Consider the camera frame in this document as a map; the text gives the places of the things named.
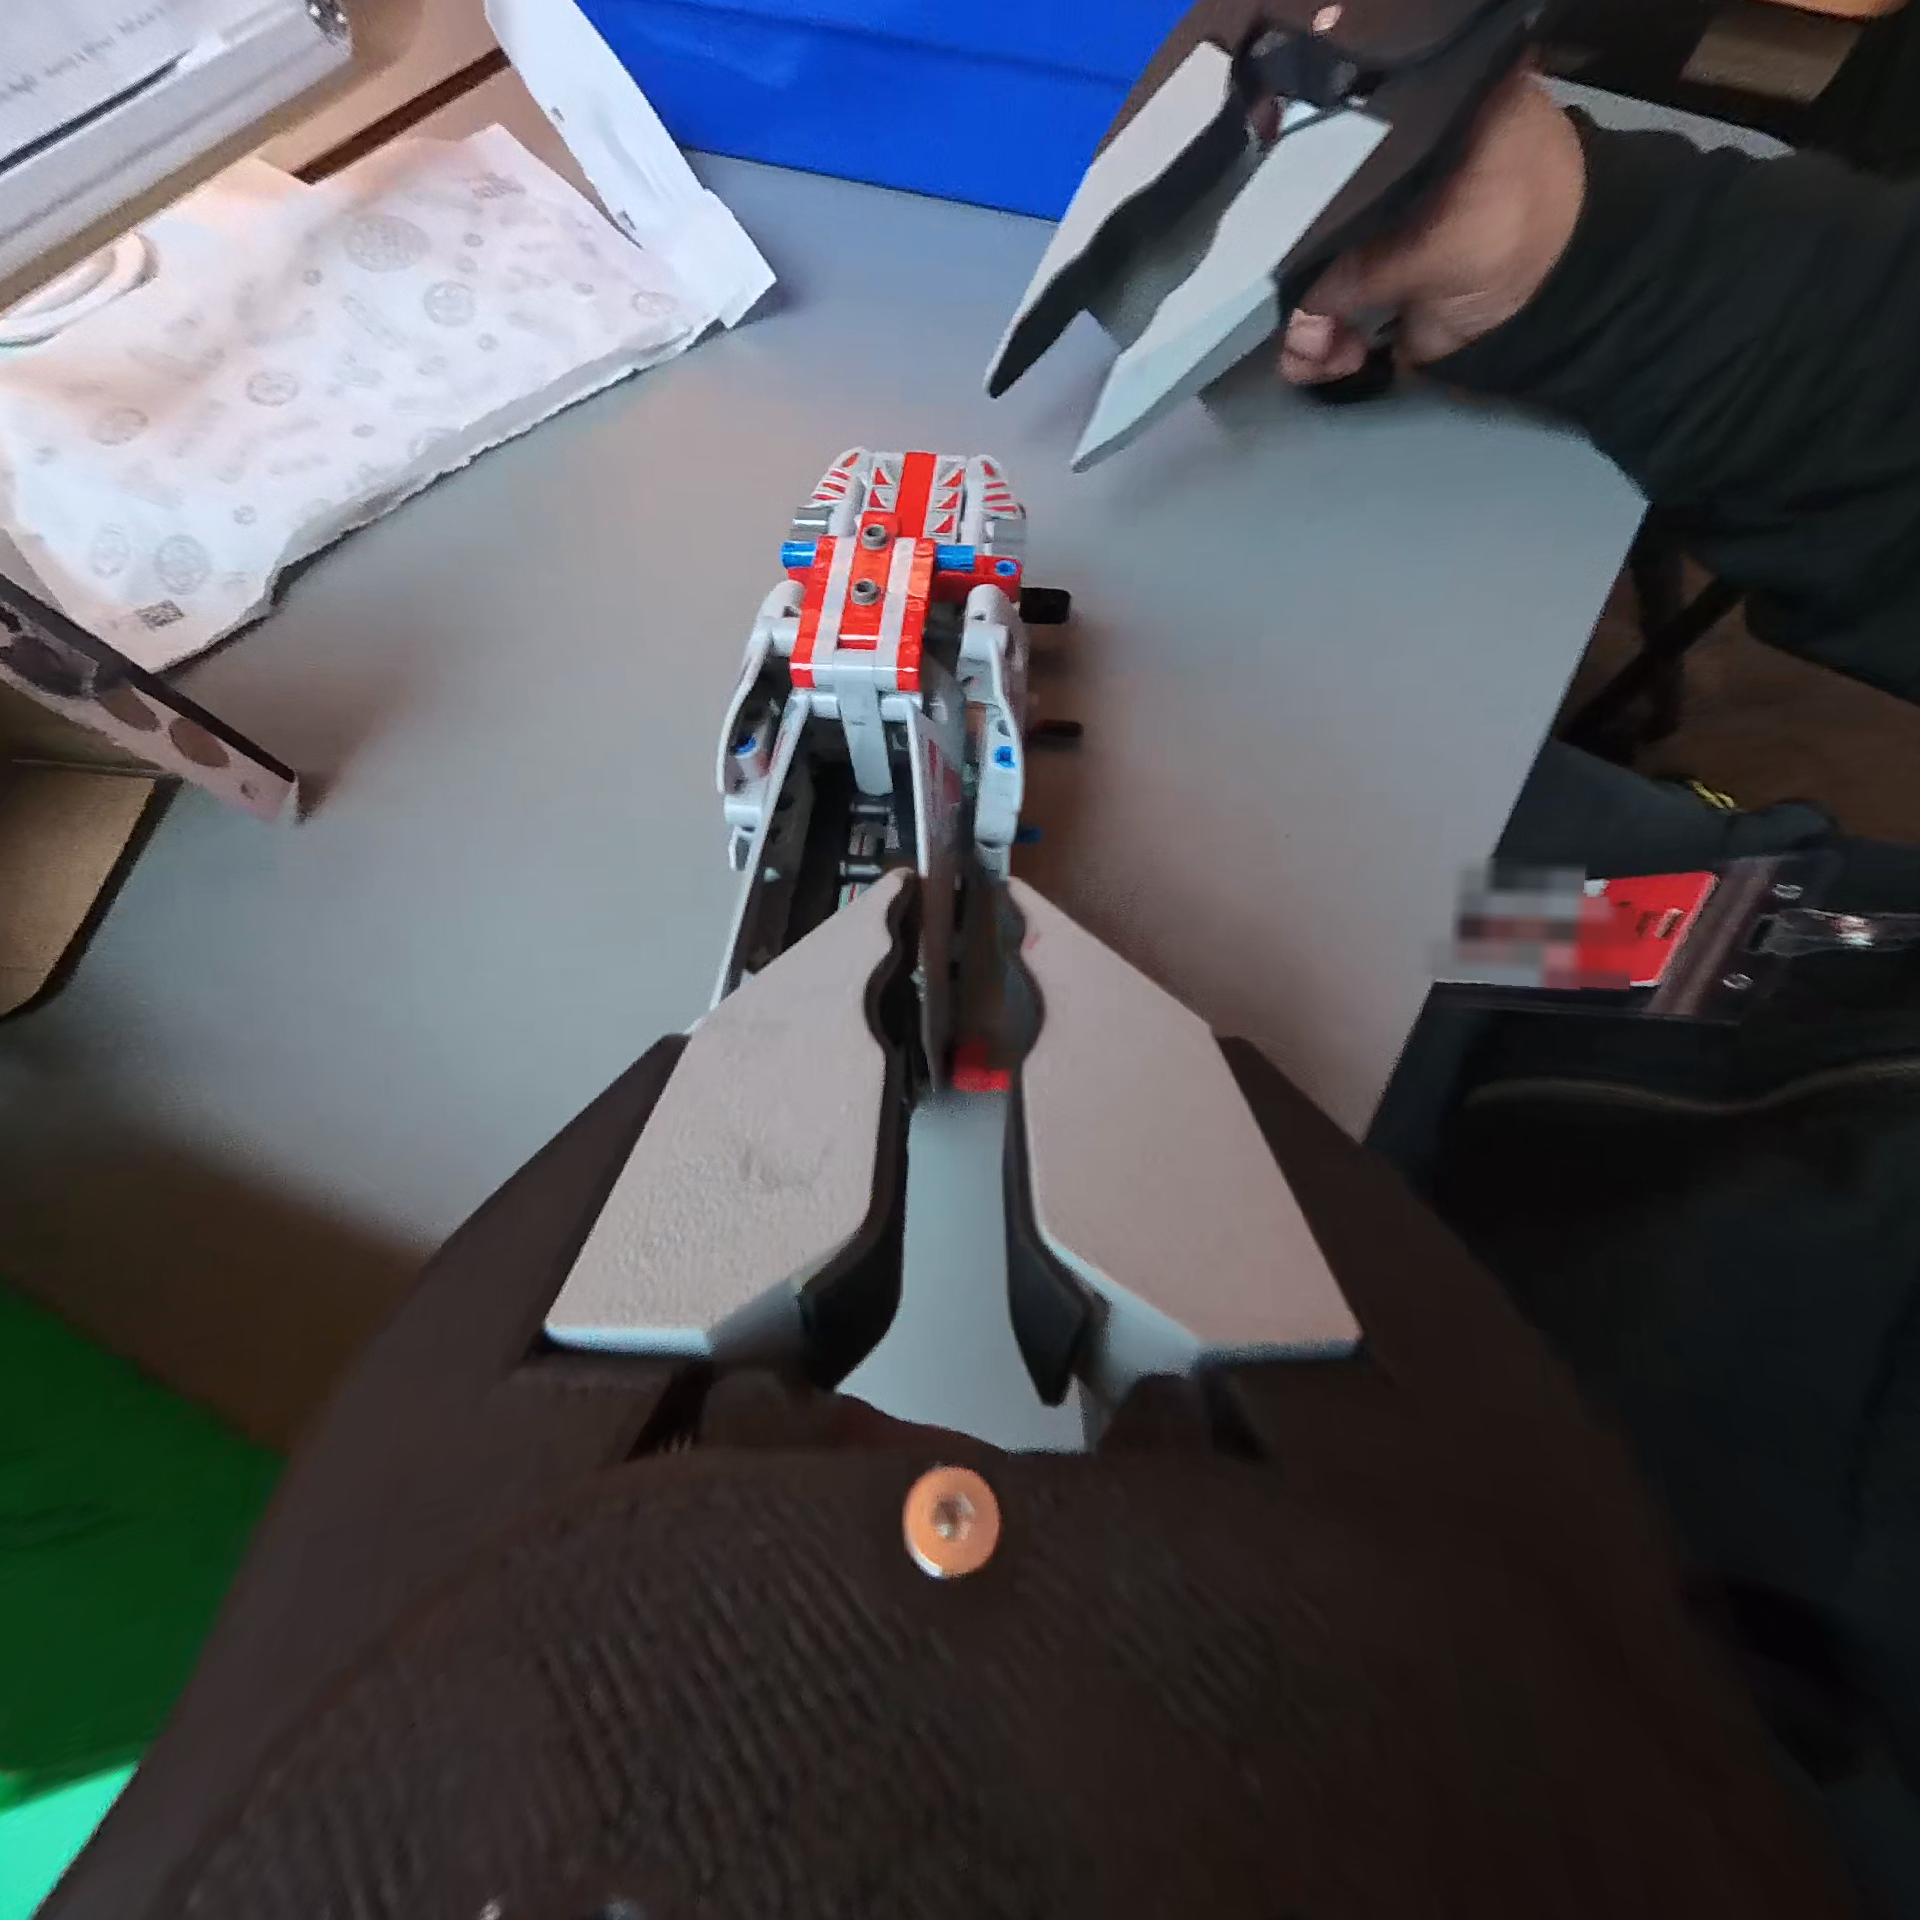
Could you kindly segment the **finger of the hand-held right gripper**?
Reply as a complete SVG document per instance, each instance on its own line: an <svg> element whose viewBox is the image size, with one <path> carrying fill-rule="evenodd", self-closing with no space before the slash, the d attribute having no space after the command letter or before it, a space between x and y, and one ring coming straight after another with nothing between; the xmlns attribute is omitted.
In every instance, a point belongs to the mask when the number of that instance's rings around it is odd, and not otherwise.
<svg viewBox="0 0 1920 1920"><path fill-rule="evenodd" d="M1385 121L1356 108L1284 123L1272 149L1232 171L1217 212L1191 215L1149 251L1146 287L1157 299L1106 373L1074 470L1128 447L1283 325L1292 251L1385 135Z"/></svg>
<svg viewBox="0 0 1920 1920"><path fill-rule="evenodd" d="M1196 41L1074 187L999 335L985 394L1009 394L1074 318L1112 298L1146 251L1228 180L1250 145L1232 53Z"/></svg>

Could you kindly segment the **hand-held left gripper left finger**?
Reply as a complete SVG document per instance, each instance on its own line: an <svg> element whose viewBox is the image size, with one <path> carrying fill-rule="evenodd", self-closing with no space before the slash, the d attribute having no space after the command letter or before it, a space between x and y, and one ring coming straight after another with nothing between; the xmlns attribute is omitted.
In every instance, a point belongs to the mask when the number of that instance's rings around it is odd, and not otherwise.
<svg viewBox="0 0 1920 1920"><path fill-rule="evenodd" d="M581 1354L851 1374L903 1290L920 882L881 878L684 1038L555 1301Z"/></svg>

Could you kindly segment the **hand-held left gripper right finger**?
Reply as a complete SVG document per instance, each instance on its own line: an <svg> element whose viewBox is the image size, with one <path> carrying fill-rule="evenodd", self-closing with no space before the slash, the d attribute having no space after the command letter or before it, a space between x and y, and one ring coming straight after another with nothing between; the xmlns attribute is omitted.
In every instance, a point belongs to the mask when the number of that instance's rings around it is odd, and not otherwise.
<svg viewBox="0 0 1920 1920"><path fill-rule="evenodd" d="M1041 1398L1356 1355L1359 1314L1213 1028L1025 881L1001 899L1007 1283Z"/></svg>

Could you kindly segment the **red and white lego model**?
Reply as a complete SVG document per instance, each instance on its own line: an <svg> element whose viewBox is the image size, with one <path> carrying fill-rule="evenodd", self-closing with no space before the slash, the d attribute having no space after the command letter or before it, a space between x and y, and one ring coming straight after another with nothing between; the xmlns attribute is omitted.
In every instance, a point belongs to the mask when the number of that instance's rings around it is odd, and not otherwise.
<svg viewBox="0 0 1920 1920"><path fill-rule="evenodd" d="M923 1060L964 1093L1012 1086L970 982L1025 827L1026 749L1074 723L1029 702L1036 628L1065 590L1025 581L1026 517L991 454L852 445L796 510L715 746L741 899L729 996L889 874L920 881Z"/></svg>

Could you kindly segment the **person's right forearm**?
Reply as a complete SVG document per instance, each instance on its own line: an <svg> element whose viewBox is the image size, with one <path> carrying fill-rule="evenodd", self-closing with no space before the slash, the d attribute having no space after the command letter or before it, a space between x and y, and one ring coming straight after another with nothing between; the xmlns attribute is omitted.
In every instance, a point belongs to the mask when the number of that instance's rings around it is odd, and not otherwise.
<svg viewBox="0 0 1920 1920"><path fill-rule="evenodd" d="M1583 431L1765 644L1917 699L1917 183L1572 113L1586 191L1433 373Z"/></svg>

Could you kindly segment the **person's right hand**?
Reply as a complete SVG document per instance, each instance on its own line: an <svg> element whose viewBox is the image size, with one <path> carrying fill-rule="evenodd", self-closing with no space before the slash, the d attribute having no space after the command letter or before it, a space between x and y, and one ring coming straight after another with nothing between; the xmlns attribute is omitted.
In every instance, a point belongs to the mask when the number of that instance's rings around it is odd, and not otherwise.
<svg viewBox="0 0 1920 1920"><path fill-rule="evenodd" d="M1361 373L1391 326L1403 369L1429 369L1513 321L1569 249L1586 162L1569 113L1522 68L1491 94L1453 173L1392 230L1332 261L1287 321L1296 388Z"/></svg>

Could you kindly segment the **blue plastic bin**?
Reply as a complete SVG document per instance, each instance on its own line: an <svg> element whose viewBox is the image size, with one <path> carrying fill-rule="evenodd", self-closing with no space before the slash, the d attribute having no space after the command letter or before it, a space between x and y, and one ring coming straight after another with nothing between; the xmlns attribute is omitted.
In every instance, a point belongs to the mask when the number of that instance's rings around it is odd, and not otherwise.
<svg viewBox="0 0 1920 1920"><path fill-rule="evenodd" d="M1056 220L1186 2L585 2L685 149Z"/></svg>

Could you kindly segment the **person's black jacket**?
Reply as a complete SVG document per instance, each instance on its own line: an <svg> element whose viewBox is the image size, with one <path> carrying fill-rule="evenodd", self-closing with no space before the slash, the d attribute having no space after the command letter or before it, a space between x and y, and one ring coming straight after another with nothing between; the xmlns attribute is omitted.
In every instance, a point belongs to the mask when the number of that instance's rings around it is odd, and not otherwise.
<svg viewBox="0 0 1920 1920"><path fill-rule="evenodd" d="M1773 858L1787 954L1709 1020L1429 1003L1375 1141L1495 1274L1664 1501L1693 1606L1871 1915L1916 1915L1916 847L1736 811L1562 743L1503 870Z"/></svg>

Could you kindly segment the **white paper envelope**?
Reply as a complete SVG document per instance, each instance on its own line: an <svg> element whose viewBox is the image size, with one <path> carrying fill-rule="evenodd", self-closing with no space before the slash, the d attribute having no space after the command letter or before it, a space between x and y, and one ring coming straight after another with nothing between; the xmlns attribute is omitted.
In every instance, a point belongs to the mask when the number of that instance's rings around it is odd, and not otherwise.
<svg viewBox="0 0 1920 1920"><path fill-rule="evenodd" d="M711 325L744 322L778 286L772 267L583 7L485 2L483 11L615 225L672 269Z"/></svg>

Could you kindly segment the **red badge card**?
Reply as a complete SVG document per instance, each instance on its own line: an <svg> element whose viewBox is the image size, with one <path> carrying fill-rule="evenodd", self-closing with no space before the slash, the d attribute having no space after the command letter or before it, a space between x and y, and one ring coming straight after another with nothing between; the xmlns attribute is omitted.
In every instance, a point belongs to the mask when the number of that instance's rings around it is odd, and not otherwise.
<svg viewBox="0 0 1920 1920"><path fill-rule="evenodd" d="M1716 890L1713 870L1589 878L1576 924L1577 988L1663 988Z"/></svg>

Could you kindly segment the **clear badge holder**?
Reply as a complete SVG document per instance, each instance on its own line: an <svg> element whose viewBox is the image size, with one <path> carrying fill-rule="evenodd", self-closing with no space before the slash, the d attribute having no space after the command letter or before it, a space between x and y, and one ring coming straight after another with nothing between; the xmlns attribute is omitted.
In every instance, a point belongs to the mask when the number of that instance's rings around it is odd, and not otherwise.
<svg viewBox="0 0 1920 1920"><path fill-rule="evenodd" d="M1519 859L1468 870L1452 925L1431 948L1419 1021L1740 1025L1817 965L1836 963L1851 980L1879 963L1916 961L1916 845L1849 839L1658 874L1715 874L1719 890L1663 988L1586 991L1577 988L1577 909L1585 882L1602 875Z"/></svg>

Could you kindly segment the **brown cardboard board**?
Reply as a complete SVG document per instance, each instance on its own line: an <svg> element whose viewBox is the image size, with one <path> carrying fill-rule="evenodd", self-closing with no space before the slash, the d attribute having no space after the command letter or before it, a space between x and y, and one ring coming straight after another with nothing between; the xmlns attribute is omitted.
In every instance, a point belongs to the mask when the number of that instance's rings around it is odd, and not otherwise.
<svg viewBox="0 0 1920 1920"><path fill-rule="evenodd" d="M413 97L413 101L394 108L392 113L379 114L376 121L365 123L364 127L337 139L335 145L314 150L305 161L269 161L269 164L279 166L283 173L301 180L301 183L319 183L330 175L340 173L345 166L359 162L361 158L376 154L377 149L392 145L399 138L413 135L423 130L423 125L444 113L450 106L463 102L472 94L476 94L483 85L490 85L495 77L507 74L513 61L505 53L492 50L440 85L425 90L423 94Z"/></svg>

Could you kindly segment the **small cardboard piece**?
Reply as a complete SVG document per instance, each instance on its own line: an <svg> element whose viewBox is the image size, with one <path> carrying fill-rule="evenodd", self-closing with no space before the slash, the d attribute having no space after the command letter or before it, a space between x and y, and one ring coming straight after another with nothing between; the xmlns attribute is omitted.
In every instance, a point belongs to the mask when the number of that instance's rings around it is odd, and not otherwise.
<svg viewBox="0 0 1920 1920"><path fill-rule="evenodd" d="M113 765L5 759L3 1020L63 989L172 791Z"/></svg>

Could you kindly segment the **brown spotted cardboard box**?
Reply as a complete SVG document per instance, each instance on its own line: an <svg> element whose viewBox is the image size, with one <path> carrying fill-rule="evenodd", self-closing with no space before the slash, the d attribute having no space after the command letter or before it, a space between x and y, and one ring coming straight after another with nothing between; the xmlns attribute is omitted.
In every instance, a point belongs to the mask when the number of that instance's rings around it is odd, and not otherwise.
<svg viewBox="0 0 1920 1920"><path fill-rule="evenodd" d="M291 765L15 581L3 581L3 683L5 717L45 715L19 746L103 767L140 765L264 823L297 813Z"/></svg>

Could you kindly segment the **white patterned paper bag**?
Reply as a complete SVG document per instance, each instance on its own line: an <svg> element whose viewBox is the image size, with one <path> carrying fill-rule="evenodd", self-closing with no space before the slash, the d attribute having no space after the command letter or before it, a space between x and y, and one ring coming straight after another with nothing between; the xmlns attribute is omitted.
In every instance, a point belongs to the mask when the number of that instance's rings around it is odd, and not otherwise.
<svg viewBox="0 0 1920 1920"><path fill-rule="evenodd" d="M714 313L505 127L322 183L245 161L156 217L143 284L3 369L5 562L149 669Z"/></svg>

